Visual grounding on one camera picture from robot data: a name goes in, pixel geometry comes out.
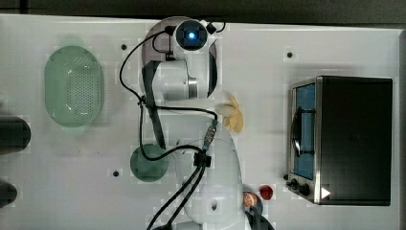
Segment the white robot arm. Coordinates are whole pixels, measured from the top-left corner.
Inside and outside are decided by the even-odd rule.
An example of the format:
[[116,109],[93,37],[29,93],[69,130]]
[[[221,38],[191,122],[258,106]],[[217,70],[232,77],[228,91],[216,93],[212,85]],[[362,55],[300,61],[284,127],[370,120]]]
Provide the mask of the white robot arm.
[[167,106],[170,101],[206,99],[216,87],[217,68],[210,52],[216,28],[186,18],[168,25],[172,60],[150,60],[142,69],[145,105],[160,161],[175,155],[181,188],[169,199],[183,200],[168,222],[147,230],[275,230],[257,208],[243,204],[235,143],[215,112]]

